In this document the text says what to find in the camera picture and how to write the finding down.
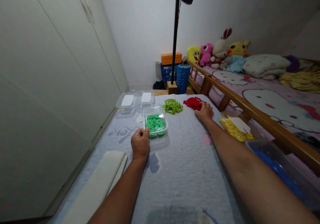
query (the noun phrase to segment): yellow blanket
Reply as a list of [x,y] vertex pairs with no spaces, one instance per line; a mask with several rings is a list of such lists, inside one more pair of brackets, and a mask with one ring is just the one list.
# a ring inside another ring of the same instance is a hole
[[286,72],[279,77],[279,81],[297,90],[320,93],[320,71]]

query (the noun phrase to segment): white wardrobe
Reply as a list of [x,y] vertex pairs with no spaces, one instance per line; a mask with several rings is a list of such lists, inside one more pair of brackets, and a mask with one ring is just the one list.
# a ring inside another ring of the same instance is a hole
[[100,0],[0,15],[0,222],[50,216],[128,85]]

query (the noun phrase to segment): blue box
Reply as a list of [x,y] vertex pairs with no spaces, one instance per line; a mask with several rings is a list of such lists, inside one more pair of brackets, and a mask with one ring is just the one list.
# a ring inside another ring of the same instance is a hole
[[[161,68],[161,76],[162,81],[171,81],[171,73],[172,73],[172,65],[162,65],[162,63],[156,62],[157,64],[160,64]],[[181,63],[176,63],[174,68],[174,81],[177,80],[177,73],[178,73],[178,65]]]

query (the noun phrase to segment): right hand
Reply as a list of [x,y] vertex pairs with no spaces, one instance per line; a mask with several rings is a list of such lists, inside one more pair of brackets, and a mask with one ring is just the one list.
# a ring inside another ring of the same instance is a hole
[[213,111],[209,103],[201,102],[201,110],[195,110],[194,113],[200,118],[201,121],[212,120]]

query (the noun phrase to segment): blue foam roller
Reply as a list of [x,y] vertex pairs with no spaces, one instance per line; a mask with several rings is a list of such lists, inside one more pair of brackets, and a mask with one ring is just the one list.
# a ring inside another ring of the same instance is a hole
[[177,94],[185,94],[187,92],[188,80],[190,75],[191,66],[181,64],[178,65],[178,72],[177,72]]

